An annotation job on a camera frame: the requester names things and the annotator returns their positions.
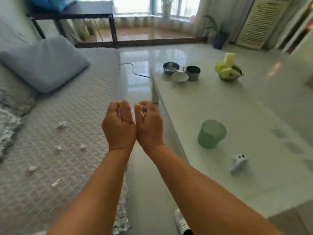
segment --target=white sneaker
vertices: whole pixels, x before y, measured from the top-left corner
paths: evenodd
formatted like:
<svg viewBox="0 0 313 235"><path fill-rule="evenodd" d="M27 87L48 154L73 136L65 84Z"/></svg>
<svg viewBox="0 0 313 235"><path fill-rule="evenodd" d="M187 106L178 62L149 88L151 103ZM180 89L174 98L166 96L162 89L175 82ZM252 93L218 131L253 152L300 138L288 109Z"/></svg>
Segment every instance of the white sneaker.
<svg viewBox="0 0 313 235"><path fill-rule="evenodd" d="M176 227L179 231L179 235L183 235L184 232L190 229L190 227L187 225L186 220L184 219L182 213L179 209L175 211L175 223Z"/></svg>

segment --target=green translucent cup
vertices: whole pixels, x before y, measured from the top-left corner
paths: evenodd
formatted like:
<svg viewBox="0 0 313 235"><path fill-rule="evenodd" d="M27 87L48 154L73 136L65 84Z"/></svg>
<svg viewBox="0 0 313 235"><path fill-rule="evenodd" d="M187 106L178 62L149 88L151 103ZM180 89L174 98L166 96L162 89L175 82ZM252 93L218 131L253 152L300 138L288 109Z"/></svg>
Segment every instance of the green translucent cup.
<svg viewBox="0 0 313 235"><path fill-rule="evenodd" d="M206 149L212 149L226 137L226 134L227 130L225 126L220 122L206 120L201 126L198 143Z"/></svg>

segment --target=hand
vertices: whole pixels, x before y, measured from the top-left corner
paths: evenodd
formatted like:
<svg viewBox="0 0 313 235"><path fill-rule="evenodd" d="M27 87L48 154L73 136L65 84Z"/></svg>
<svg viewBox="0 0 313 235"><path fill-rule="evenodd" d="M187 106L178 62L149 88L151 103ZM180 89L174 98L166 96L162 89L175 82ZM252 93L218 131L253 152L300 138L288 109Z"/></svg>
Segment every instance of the hand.
<svg viewBox="0 0 313 235"><path fill-rule="evenodd" d="M126 100L110 103L101 126L109 143L109 151L121 149L131 154L136 142L136 126Z"/></svg>
<svg viewBox="0 0 313 235"><path fill-rule="evenodd" d="M147 115L143 118L140 112L143 112L143 107L147 108ZM159 109L152 102L143 101L139 105L135 105L135 117L137 128L137 141L146 152L150 154L151 150L159 145L164 145L163 142L163 120L160 116Z"/></svg>

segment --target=table leg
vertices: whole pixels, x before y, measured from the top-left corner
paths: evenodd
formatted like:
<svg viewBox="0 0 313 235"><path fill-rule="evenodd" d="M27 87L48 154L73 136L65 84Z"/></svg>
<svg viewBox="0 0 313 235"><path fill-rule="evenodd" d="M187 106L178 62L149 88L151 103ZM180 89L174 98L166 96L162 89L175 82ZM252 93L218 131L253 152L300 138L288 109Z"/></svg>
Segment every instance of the table leg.
<svg viewBox="0 0 313 235"><path fill-rule="evenodd" d="M152 103L153 104L159 103L159 96L157 95L157 91L153 83L152 83Z"/></svg>
<svg viewBox="0 0 313 235"><path fill-rule="evenodd" d="M115 48L118 48L116 27L115 27L115 23L114 23L113 14L109 15L109 23L110 23L110 29L111 29L113 44L114 44Z"/></svg>
<svg viewBox="0 0 313 235"><path fill-rule="evenodd" d="M66 38L65 31L64 31L61 21L59 19L55 19L53 20L53 22L55 26L57 27L59 34L62 35L64 38Z"/></svg>
<svg viewBox="0 0 313 235"><path fill-rule="evenodd" d="M44 32L42 31L41 27L39 26L37 20L35 20L33 17L30 17L30 20L32 21L34 27L36 28L38 34L40 35L41 39L45 39L46 36Z"/></svg>

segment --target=air vent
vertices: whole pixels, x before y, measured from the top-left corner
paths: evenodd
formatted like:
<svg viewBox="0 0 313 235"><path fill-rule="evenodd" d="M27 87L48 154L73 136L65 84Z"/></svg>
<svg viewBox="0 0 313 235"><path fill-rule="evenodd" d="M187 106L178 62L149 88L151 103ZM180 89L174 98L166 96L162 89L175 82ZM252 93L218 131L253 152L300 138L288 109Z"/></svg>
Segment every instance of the air vent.
<svg viewBox="0 0 313 235"><path fill-rule="evenodd" d="M290 0L255 0L236 44L261 49Z"/></svg>

